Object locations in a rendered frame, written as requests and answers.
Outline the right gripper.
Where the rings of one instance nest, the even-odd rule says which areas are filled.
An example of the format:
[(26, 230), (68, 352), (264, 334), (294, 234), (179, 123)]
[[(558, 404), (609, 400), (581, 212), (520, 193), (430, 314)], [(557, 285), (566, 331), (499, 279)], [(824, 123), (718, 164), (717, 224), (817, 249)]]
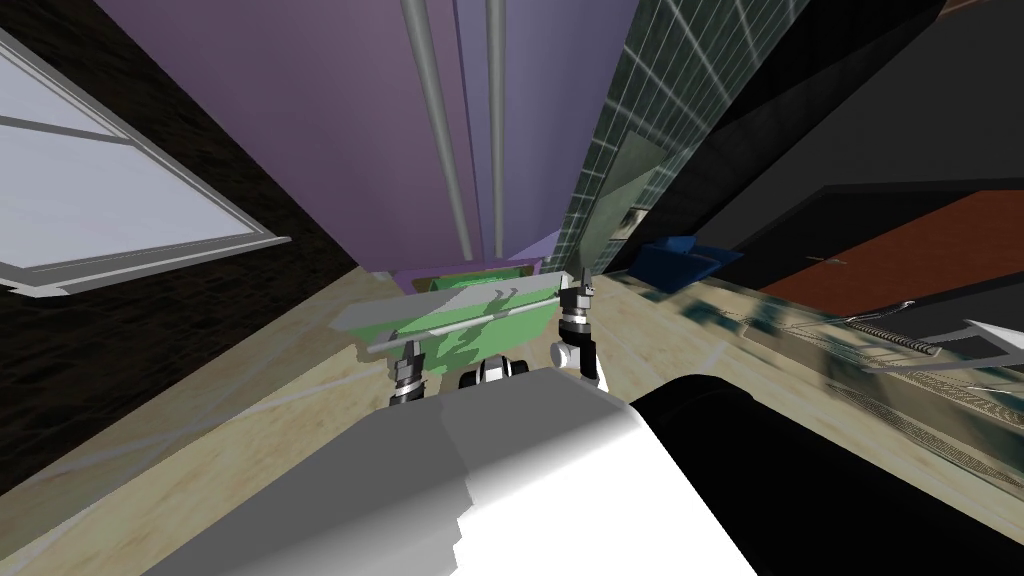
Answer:
[(591, 270), (582, 270), (580, 286), (559, 290), (559, 301), (562, 307), (563, 321), (587, 321), (594, 296), (594, 286)]

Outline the brown cabinet door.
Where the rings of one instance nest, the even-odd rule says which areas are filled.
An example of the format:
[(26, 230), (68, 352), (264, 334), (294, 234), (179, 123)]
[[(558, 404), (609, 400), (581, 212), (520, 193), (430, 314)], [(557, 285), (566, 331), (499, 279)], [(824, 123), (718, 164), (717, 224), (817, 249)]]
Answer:
[(1024, 190), (835, 193), (749, 249), (757, 290), (849, 316), (1024, 272)]

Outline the white framed window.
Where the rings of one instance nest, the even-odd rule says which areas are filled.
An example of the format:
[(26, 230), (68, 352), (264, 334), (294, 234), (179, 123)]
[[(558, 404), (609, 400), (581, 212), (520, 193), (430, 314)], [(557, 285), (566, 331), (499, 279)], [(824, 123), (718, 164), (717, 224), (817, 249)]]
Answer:
[(283, 243), (0, 28), (0, 287), (67, 296)]

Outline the grey and green fridge drawer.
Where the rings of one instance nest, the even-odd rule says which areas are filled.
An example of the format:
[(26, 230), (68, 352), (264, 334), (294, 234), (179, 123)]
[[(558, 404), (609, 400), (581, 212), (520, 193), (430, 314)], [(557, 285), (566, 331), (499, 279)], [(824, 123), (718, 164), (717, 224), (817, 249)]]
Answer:
[[(553, 272), (352, 303), (330, 323), (330, 327), (349, 334), (366, 349), (368, 345), (386, 340), (394, 332), (416, 333), (557, 297), (557, 291), (571, 280), (563, 272)], [(522, 345), (542, 335), (557, 308), (558, 304), (536, 308), (421, 340), (425, 354), (423, 369), (444, 374)], [(404, 346), (399, 346), (377, 354), (398, 360), (403, 349)]]

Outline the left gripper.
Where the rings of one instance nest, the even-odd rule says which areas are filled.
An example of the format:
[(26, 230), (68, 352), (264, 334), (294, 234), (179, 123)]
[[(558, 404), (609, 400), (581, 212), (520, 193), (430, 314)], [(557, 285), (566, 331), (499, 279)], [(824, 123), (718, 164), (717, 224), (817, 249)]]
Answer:
[(401, 358), (395, 363), (395, 380), (397, 385), (413, 385), (422, 379), (425, 355), (419, 341), (410, 340), (404, 343)]

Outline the blue box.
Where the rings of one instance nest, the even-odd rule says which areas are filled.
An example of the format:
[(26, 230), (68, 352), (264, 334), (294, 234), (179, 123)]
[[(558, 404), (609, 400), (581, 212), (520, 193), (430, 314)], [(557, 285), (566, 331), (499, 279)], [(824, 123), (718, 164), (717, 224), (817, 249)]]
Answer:
[(670, 236), (642, 246), (627, 273), (658, 291), (672, 294), (741, 256), (735, 251), (698, 245), (696, 236)]

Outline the purple fridge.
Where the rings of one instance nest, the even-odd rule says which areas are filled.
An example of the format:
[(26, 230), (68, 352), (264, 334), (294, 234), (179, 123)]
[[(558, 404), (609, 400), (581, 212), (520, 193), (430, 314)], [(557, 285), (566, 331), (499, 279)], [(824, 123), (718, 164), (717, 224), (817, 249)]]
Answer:
[(356, 263), (412, 280), (556, 244), (638, 0), (505, 0), (504, 257), (486, 0), (426, 0), (465, 261), (399, 0), (95, 0)]

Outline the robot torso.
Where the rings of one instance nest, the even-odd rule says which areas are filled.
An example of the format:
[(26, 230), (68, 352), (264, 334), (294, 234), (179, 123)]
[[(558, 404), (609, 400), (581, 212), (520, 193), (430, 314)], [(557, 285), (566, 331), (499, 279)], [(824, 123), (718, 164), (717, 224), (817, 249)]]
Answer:
[(144, 576), (756, 576), (627, 403), (545, 368), (378, 410)]

